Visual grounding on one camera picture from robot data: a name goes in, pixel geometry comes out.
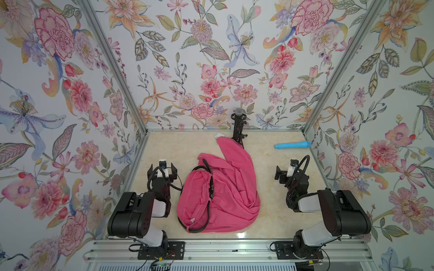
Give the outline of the pink trousers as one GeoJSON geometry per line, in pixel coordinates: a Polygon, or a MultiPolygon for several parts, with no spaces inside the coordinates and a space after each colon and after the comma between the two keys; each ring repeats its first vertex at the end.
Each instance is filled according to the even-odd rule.
{"type": "Polygon", "coordinates": [[[220,137],[216,142],[224,157],[205,153],[198,156],[198,165],[202,164],[202,159],[209,163],[215,187],[210,223],[203,233],[230,233],[243,230],[255,222],[261,200],[253,161],[248,152],[231,138],[220,137]]]}

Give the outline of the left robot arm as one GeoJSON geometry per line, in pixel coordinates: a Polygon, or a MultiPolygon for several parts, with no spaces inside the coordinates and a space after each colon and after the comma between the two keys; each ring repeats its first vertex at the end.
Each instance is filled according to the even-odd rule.
{"type": "Polygon", "coordinates": [[[147,172],[145,193],[125,192],[112,213],[107,232],[111,237],[129,238],[147,248],[167,246],[167,234],[151,225],[152,218],[168,217],[171,210],[171,188],[177,179],[173,164],[161,159],[157,167],[147,172]]]}

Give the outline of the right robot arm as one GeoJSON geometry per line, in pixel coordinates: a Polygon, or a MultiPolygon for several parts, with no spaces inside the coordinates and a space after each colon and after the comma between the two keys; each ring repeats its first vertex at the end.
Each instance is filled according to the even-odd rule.
{"type": "Polygon", "coordinates": [[[320,248],[342,236],[360,236],[371,232],[372,222],[358,200],[349,190],[331,189],[308,192],[309,176],[306,174],[310,157],[301,161],[292,159],[287,170],[276,167],[275,179],[287,188],[285,198],[289,209],[298,213],[320,213],[322,221],[307,229],[297,231],[293,246],[320,248]]]}

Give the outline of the light blue cylinder tool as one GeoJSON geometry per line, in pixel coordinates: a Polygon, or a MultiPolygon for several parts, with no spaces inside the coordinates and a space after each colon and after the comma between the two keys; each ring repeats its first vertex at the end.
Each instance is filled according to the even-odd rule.
{"type": "Polygon", "coordinates": [[[275,149],[308,149],[311,147],[311,142],[293,142],[293,143],[281,143],[274,146],[275,149]]]}

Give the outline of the small white case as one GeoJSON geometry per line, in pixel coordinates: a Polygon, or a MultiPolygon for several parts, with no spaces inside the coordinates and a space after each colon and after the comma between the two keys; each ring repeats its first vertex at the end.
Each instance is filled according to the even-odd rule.
{"type": "Polygon", "coordinates": [[[217,134],[214,136],[215,139],[218,139],[218,138],[220,138],[220,137],[225,138],[226,136],[225,136],[223,133],[217,133],[217,134]]]}

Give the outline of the black microphone on tripod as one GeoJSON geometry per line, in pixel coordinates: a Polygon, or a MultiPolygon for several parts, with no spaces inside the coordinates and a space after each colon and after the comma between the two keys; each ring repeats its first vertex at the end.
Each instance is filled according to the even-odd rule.
{"type": "Polygon", "coordinates": [[[234,121],[234,131],[232,139],[236,141],[239,145],[244,147],[243,139],[247,137],[247,135],[243,134],[243,128],[244,125],[247,124],[247,116],[243,113],[243,110],[241,108],[237,108],[231,115],[231,119],[234,121]]]}

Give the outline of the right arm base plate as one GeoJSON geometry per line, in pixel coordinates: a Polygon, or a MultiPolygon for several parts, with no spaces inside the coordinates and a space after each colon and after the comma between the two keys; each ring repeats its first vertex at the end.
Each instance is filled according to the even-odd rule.
{"type": "Polygon", "coordinates": [[[276,241],[274,245],[278,260],[323,260],[324,256],[319,247],[309,247],[304,243],[293,241],[276,241]]]}

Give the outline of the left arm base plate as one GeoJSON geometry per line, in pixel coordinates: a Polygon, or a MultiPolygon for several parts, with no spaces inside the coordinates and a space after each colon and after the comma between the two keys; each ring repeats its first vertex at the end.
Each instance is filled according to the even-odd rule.
{"type": "Polygon", "coordinates": [[[138,260],[183,260],[185,242],[168,241],[159,247],[147,247],[142,245],[137,256],[138,260]]]}

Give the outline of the aluminium mounting rail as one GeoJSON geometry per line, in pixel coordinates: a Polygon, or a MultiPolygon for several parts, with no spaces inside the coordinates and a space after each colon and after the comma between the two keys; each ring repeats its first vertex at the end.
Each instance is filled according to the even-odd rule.
{"type": "MultiPolygon", "coordinates": [[[[183,263],[196,262],[276,262],[270,245],[273,239],[184,239],[183,263]]],[[[94,241],[83,259],[86,263],[139,263],[138,252],[129,250],[131,240],[94,241]]],[[[322,248],[324,260],[331,262],[368,262],[373,259],[360,239],[342,239],[322,248]]]]}

